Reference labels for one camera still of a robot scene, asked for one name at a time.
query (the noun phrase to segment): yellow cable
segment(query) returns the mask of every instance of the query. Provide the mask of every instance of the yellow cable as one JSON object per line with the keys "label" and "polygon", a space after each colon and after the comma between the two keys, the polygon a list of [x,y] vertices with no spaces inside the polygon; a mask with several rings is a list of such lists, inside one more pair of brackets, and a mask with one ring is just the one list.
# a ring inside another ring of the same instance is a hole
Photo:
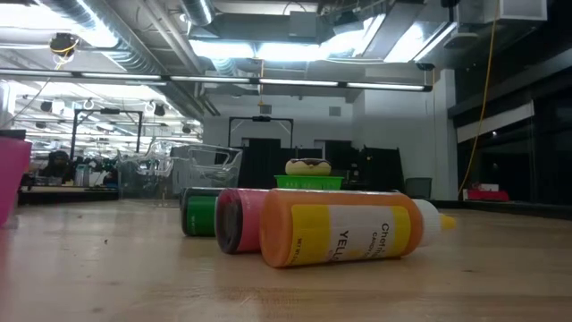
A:
{"label": "yellow cable", "polygon": [[496,13],[494,14],[494,21],[492,22],[492,31],[491,31],[491,46],[489,48],[489,63],[486,68],[486,79],[484,80],[484,93],[483,93],[483,108],[481,109],[481,118],[479,119],[479,126],[476,131],[475,136],[475,143],[473,144],[473,150],[471,151],[471,157],[468,160],[467,171],[465,172],[465,179],[461,183],[460,187],[458,187],[457,195],[460,196],[461,192],[463,191],[463,187],[467,183],[467,179],[469,174],[471,173],[471,166],[473,165],[473,158],[475,157],[476,151],[476,143],[479,141],[479,135],[481,135],[481,126],[483,125],[484,119],[484,112],[486,111],[486,99],[489,94],[489,80],[491,79],[491,66],[492,66],[492,51],[494,49],[494,35],[497,28],[497,20],[499,19],[499,10],[501,8],[501,0],[497,0],[497,8]]}

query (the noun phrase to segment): clear plastic bin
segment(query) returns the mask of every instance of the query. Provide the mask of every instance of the clear plastic bin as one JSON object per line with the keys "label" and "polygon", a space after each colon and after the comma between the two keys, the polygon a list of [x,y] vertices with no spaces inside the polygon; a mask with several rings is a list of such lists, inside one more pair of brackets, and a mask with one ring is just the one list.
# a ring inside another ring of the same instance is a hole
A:
{"label": "clear plastic bin", "polygon": [[177,140],[155,140],[145,155],[119,153],[119,197],[166,206],[188,187],[234,188],[242,150]]}

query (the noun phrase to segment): glass wall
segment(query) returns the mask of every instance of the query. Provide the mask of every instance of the glass wall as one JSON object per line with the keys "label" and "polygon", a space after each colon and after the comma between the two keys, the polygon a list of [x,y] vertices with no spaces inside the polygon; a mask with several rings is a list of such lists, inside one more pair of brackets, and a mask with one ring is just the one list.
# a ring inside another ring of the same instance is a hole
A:
{"label": "glass wall", "polygon": [[[474,141],[458,144],[459,184]],[[572,205],[572,92],[535,100],[534,116],[479,138],[465,188],[496,183],[512,201]]]}

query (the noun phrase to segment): ceiling light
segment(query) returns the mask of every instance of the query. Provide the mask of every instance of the ceiling light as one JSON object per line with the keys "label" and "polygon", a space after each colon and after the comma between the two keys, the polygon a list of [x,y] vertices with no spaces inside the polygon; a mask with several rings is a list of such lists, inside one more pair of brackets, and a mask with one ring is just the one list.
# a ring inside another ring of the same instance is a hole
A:
{"label": "ceiling light", "polygon": [[425,89],[425,86],[349,82],[348,88],[351,88],[351,89],[387,89],[387,90],[423,91]]}
{"label": "ceiling light", "polygon": [[401,36],[400,40],[383,61],[386,63],[407,63],[423,49],[424,43],[423,29],[419,23],[414,23],[403,36]]}
{"label": "ceiling light", "polygon": [[36,76],[36,77],[71,77],[71,72],[61,71],[34,71],[34,70],[21,70],[11,68],[0,68],[0,73],[3,75],[12,76]]}
{"label": "ceiling light", "polygon": [[248,84],[248,78],[239,77],[207,77],[207,76],[172,76],[173,81],[199,81],[213,83]]}
{"label": "ceiling light", "polygon": [[[138,123],[133,122],[117,122],[117,125],[129,125],[129,126],[138,126]],[[160,123],[142,123],[143,126],[162,126]]]}
{"label": "ceiling light", "polygon": [[257,52],[257,58],[274,62],[314,62],[327,57],[316,44],[264,43]]}
{"label": "ceiling light", "polygon": [[42,104],[39,105],[39,109],[43,112],[52,112],[52,102],[43,101]]}
{"label": "ceiling light", "polygon": [[115,129],[115,127],[111,124],[107,124],[107,123],[97,123],[96,127],[101,128],[103,130],[106,131],[113,131]]}
{"label": "ceiling light", "polygon": [[423,49],[421,51],[421,53],[419,53],[418,55],[415,56],[415,58],[413,58],[414,61],[419,61],[421,59],[423,59],[423,57],[425,57],[427,54],[429,54],[432,50],[435,49],[435,47],[437,47],[437,45],[439,45],[447,36],[449,36],[449,34],[457,28],[457,23],[456,22],[452,22],[449,27],[447,27],[447,29],[445,29],[441,34],[439,34],[439,36],[437,36],[437,38],[431,40],[431,43],[429,45],[427,45],[425,47],[425,49]]}
{"label": "ceiling light", "polygon": [[261,84],[337,87],[337,81],[260,79]]}
{"label": "ceiling light", "polygon": [[371,44],[377,31],[382,27],[383,20],[385,20],[385,14],[380,14],[374,18],[369,18],[364,21],[364,29],[366,32],[362,37],[360,43],[354,49],[353,56],[362,55]]}
{"label": "ceiling light", "polygon": [[167,86],[166,81],[140,81],[140,80],[127,80],[125,85],[130,86]]}
{"label": "ceiling light", "polygon": [[157,116],[164,116],[164,105],[163,104],[155,105],[155,111],[153,112],[153,114]]}
{"label": "ceiling light", "polygon": [[354,30],[335,35],[320,45],[320,49],[328,55],[340,54],[353,50],[364,36],[364,30]]}
{"label": "ceiling light", "polygon": [[247,42],[190,40],[195,54],[208,58],[252,58],[254,50]]}
{"label": "ceiling light", "polygon": [[83,72],[81,75],[87,78],[95,79],[113,79],[113,80],[137,80],[137,81],[159,81],[159,75],[137,75],[129,73],[104,73],[104,72]]}
{"label": "ceiling light", "polygon": [[191,132],[190,125],[189,124],[183,124],[181,130],[185,134],[190,134],[190,132]]}

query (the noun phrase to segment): workbench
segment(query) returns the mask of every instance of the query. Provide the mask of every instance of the workbench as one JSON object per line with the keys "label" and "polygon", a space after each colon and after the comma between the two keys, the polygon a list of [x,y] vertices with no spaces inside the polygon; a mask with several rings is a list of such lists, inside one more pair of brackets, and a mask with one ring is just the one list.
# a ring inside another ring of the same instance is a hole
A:
{"label": "workbench", "polygon": [[0,229],[0,319],[557,321],[572,316],[572,222],[444,210],[458,227],[403,259],[274,269],[185,238],[176,208],[19,208]]}

